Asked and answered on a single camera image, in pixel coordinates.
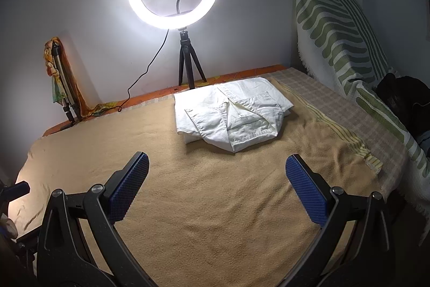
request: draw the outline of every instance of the green striped towel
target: green striped towel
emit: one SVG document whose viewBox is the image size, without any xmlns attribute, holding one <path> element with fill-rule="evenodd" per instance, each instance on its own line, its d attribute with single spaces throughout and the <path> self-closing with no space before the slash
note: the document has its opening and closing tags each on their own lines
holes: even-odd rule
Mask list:
<svg viewBox="0 0 430 287">
<path fill-rule="evenodd" d="M 392 71 L 355 0 L 295 0 L 300 57 L 321 83 L 358 104 L 393 133 L 423 177 L 430 162 L 410 133 L 373 92 Z"/>
</svg>

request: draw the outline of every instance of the textured rubber pad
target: textured rubber pad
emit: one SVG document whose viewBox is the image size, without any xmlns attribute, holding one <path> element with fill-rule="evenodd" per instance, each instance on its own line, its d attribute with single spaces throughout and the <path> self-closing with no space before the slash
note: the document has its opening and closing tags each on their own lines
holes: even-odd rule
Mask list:
<svg viewBox="0 0 430 287">
<path fill-rule="evenodd" d="M 109 197 L 109 215 L 107 218 L 112 224 L 124 219 L 148 172 L 149 158 L 147 154 L 142 153 L 130 166 L 121 183 Z"/>
<path fill-rule="evenodd" d="M 309 218 L 323 227 L 328 219 L 327 201 L 294 156 L 287 158 L 285 173 Z"/>
</svg>

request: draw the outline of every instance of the black tripod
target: black tripod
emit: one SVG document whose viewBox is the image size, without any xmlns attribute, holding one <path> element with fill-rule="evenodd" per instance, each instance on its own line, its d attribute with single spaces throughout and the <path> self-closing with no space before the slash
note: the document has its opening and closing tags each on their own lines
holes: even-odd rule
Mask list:
<svg viewBox="0 0 430 287">
<path fill-rule="evenodd" d="M 191 45 L 191 41 L 188 38 L 188 31 L 185 29 L 180 29 L 181 35 L 181 49 L 179 51 L 179 85 L 182 84 L 182 77 L 184 75 L 184 64 L 187 71 L 188 85 L 190 89 L 194 89 L 194 75 L 193 67 L 191 65 L 191 58 L 193 58 L 194 63 L 202 77 L 203 81 L 206 82 L 205 74 L 203 73 L 202 67 L 200 66 L 199 59 L 197 59 L 196 52 Z"/>
</svg>

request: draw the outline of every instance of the beige fleece blanket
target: beige fleece blanket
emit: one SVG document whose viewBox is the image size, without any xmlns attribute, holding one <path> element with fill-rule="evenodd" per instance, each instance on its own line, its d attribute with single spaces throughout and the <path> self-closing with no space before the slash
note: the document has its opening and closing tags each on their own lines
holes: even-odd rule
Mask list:
<svg viewBox="0 0 430 287">
<path fill-rule="evenodd" d="M 10 204 L 20 234 L 42 221 L 50 193 L 104 183 L 136 151 L 150 171 L 125 219 L 115 224 L 160 287 L 276 286 L 317 234 L 285 176 L 298 153 L 331 186 L 368 196 L 375 173 L 326 123 L 277 84 L 295 105 L 280 135 L 231 154 L 176 134 L 174 100 L 90 120 L 39 139 L 18 181 L 30 194 Z M 89 237 L 88 225 L 84 231 Z M 106 268 L 93 240 L 99 266 Z"/>
</svg>

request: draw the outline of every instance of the folded cloth on stand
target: folded cloth on stand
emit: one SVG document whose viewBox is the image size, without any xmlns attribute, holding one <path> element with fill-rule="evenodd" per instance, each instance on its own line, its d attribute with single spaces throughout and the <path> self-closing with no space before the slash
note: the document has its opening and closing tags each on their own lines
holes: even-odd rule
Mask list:
<svg viewBox="0 0 430 287">
<path fill-rule="evenodd" d="M 278 135 L 293 104 L 262 77 L 175 94 L 178 134 L 238 152 Z"/>
<path fill-rule="evenodd" d="M 45 49 L 44 49 L 46 72 L 48 73 L 48 76 L 52 76 L 52 101 L 54 103 L 56 102 L 56 103 L 59 103 L 60 105 L 63 105 L 62 100 L 64 98 L 70 98 L 70 97 L 67 96 L 65 88 L 60 78 L 60 73 L 58 72 L 57 67 L 55 67 L 54 58 L 52 57 L 53 43 L 56 43 L 61 47 L 61 63 L 63 65 L 65 75 L 67 77 L 67 82 L 70 85 L 70 90 L 72 91 L 72 95 L 79 106 L 79 112 L 81 117 L 97 116 L 101 112 L 105 112 L 106 109 L 111 109 L 114 106 L 118 105 L 118 101 L 113 101 L 113 102 L 108 102 L 104 104 L 97 104 L 97 106 L 94 108 L 88 107 L 84 97 L 82 96 L 79 90 L 77 80 L 72 72 L 72 67 L 68 61 L 66 50 L 63 46 L 63 43 L 60 41 L 58 37 L 53 37 L 50 41 L 46 42 Z"/>
</svg>

